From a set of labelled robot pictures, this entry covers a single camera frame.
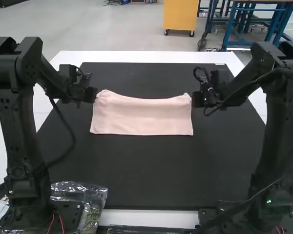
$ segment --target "gray floor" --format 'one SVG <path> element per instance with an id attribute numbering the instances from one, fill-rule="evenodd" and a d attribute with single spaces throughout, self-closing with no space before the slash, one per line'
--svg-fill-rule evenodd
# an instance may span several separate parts
<path id="1" fill-rule="evenodd" d="M 208 2 L 202 0 L 201 6 Z M 197 19 L 190 38 L 184 32 L 164 36 L 162 4 L 103 7 L 103 0 L 30 0 L 0 8 L 0 36 L 40 37 L 48 60 L 60 50 L 195 51 L 205 22 Z M 210 34 L 206 47 L 220 48 L 224 32 L 219 28 Z M 249 35 L 255 41 L 263 36 L 256 30 Z M 248 53 L 238 56 L 244 63 L 250 60 Z"/>

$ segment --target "plastic bag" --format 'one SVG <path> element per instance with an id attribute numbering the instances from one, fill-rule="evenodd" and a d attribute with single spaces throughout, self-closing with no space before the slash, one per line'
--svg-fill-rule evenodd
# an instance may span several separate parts
<path id="1" fill-rule="evenodd" d="M 84 210 L 75 232 L 66 234 L 95 234 L 102 210 L 107 198 L 107 188 L 99 187 L 88 183 L 78 183 L 73 181 L 62 181 L 51 184 L 51 200 L 58 201 L 80 201 L 84 205 Z M 9 208 L 7 197 L 0 200 L 0 219 Z M 0 234 L 32 234 L 26 230 L 2 230 Z"/>

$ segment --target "yellow cabinet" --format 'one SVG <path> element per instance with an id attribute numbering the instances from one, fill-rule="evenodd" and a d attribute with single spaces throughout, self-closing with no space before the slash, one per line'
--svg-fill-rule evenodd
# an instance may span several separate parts
<path id="1" fill-rule="evenodd" d="M 194 31 L 199 0 L 164 0 L 164 29 Z"/>

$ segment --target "cloth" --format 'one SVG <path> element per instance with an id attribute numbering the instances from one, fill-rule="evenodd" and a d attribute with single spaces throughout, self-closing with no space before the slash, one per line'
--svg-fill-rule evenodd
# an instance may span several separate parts
<path id="1" fill-rule="evenodd" d="M 109 90 L 97 94 L 90 132 L 119 135 L 193 135 L 191 97 L 125 97 Z"/>

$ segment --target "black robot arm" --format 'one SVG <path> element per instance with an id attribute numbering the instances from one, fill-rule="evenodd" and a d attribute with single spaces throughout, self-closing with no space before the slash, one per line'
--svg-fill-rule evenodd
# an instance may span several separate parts
<path id="1" fill-rule="evenodd" d="M 213 108 L 206 115 L 243 104 L 259 87 L 267 94 L 268 114 L 249 197 L 202 223 L 202 233 L 220 224 L 220 233 L 271 233 L 293 205 L 293 43 L 282 43 L 279 48 L 268 42 L 256 43 L 251 53 L 250 63 L 229 82 L 224 82 L 222 71 L 209 74 L 203 67 L 194 69 L 201 90 L 193 93 L 193 107 Z M 241 212 L 244 214 L 238 220 L 232 219 Z"/>
<path id="2" fill-rule="evenodd" d="M 33 86 L 38 83 L 50 100 L 93 103 L 96 89 L 89 87 L 90 78 L 73 65 L 60 65 L 57 72 L 42 55 L 40 38 L 27 37 L 20 44 L 0 38 L 0 122 L 8 164 L 4 184 L 7 214 L 13 217 L 0 223 L 3 228 L 40 227 L 53 211 L 49 172 L 37 142 Z"/>

